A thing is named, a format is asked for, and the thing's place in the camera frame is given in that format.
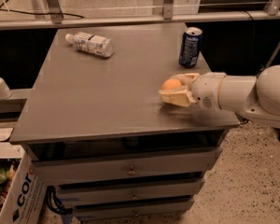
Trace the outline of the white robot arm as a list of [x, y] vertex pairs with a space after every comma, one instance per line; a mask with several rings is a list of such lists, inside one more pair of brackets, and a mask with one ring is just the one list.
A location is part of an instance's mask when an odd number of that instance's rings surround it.
[[228, 110], [280, 129], [280, 65], [268, 67], [257, 76], [223, 72], [173, 75], [161, 85], [159, 96], [167, 104]]

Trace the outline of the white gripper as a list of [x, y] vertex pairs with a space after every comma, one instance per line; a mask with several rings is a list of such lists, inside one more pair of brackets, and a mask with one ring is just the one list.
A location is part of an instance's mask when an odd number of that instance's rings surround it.
[[220, 85], [225, 73], [208, 72], [203, 75], [199, 73], [186, 73], [173, 75], [183, 85], [187, 86], [172, 90], [160, 90], [161, 100], [166, 104], [189, 107], [198, 104], [201, 109], [218, 111], [220, 109], [218, 97]]

